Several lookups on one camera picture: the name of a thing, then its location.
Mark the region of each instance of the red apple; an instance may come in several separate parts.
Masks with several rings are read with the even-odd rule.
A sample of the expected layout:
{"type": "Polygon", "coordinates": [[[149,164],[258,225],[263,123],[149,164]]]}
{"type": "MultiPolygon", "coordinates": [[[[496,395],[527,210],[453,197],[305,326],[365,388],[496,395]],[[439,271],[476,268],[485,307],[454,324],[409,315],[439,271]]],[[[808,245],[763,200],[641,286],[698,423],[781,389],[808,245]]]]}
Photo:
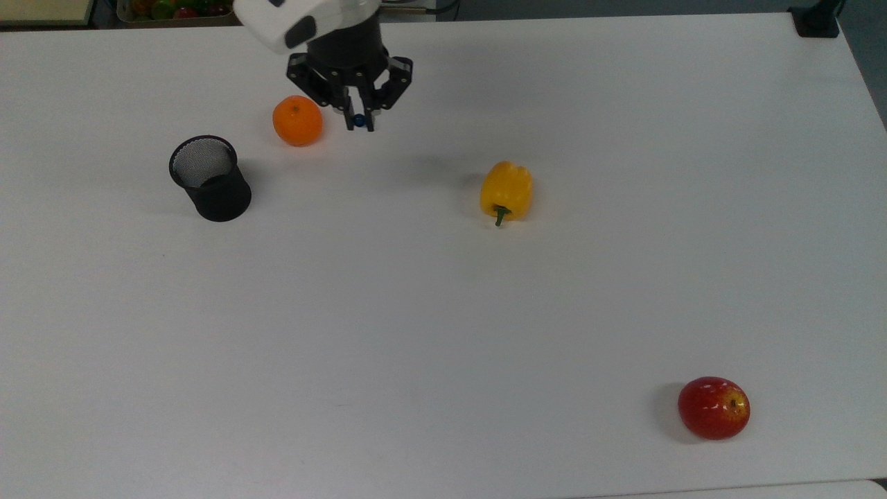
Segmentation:
{"type": "Polygon", "coordinates": [[[150,16],[151,15],[151,7],[154,6],[155,0],[132,0],[130,2],[130,8],[139,16],[150,16]]]}
{"type": "Polygon", "coordinates": [[[192,7],[179,7],[176,9],[176,13],[172,15],[172,19],[190,19],[200,17],[200,14],[197,13],[197,10],[192,7]]]}
{"type": "Polygon", "coordinates": [[[678,411],[691,432],[708,440],[724,440],[745,428],[751,405],[738,384],[723,377],[705,376],[687,383],[680,391],[678,411]]]}

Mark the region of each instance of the cable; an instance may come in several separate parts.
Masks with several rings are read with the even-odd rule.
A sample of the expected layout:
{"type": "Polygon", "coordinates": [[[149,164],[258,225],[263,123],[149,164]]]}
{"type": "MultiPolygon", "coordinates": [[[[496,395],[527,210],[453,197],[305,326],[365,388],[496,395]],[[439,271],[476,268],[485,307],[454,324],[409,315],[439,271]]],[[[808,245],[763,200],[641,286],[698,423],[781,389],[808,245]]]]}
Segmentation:
{"type": "Polygon", "coordinates": [[[447,5],[446,7],[441,7],[440,9],[425,9],[425,13],[436,16],[437,14],[443,14],[444,12],[449,12],[449,11],[455,9],[461,3],[462,3],[462,0],[452,0],[452,2],[450,2],[450,4],[447,5]]]}
{"type": "Polygon", "coordinates": [[[455,8],[459,7],[459,4],[462,3],[462,0],[452,0],[449,5],[445,7],[441,7],[440,9],[428,9],[425,7],[413,7],[411,5],[406,5],[405,7],[400,7],[397,5],[386,6],[388,2],[382,2],[381,11],[388,12],[392,14],[412,14],[412,15],[431,15],[436,16],[438,14],[443,14],[445,12],[449,12],[455,8]]]}

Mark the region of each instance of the orange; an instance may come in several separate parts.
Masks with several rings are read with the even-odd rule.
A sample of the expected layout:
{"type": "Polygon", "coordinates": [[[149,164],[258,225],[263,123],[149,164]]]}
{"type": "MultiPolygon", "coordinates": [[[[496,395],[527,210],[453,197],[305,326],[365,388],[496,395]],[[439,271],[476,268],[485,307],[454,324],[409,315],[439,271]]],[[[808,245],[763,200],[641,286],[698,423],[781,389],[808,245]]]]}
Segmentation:
{"type": "Polygon", "coordinates": [[[313,100],[291,95],[274,108],[274,131],[290,146],[307,146],[320,137],[324,117],[313,100]]]}

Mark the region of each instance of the mesh pen holder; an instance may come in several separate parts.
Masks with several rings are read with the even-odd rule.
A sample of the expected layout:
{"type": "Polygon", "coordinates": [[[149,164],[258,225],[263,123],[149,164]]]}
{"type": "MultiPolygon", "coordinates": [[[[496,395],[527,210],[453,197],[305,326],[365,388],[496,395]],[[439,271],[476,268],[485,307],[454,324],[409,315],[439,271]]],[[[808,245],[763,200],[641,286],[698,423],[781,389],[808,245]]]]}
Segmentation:
{"type": "Polygon", "coordinates": [[[237,167],[237,153],[213,135],[187,139],[169,158],[169,175],[191,197],[197,212],[213,222],[227,222],[247,210],[253,198],[237,167]]]}

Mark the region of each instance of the pepper stem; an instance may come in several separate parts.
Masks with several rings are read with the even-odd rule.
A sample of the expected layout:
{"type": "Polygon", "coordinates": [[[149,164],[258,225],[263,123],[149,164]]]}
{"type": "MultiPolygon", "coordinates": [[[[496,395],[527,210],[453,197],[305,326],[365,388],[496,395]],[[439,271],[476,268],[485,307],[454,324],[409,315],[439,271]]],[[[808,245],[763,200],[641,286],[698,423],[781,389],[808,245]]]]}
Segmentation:
{"type": "Polygon", "coordinates": [[[504,206],[499,206],[497,204],[493,205],[493,210],[496,211],[496,227],[501,226],[502,218],[504,218],[505,215],[511,213],[511,210],[509,210],[508,208],[504,206]]]}

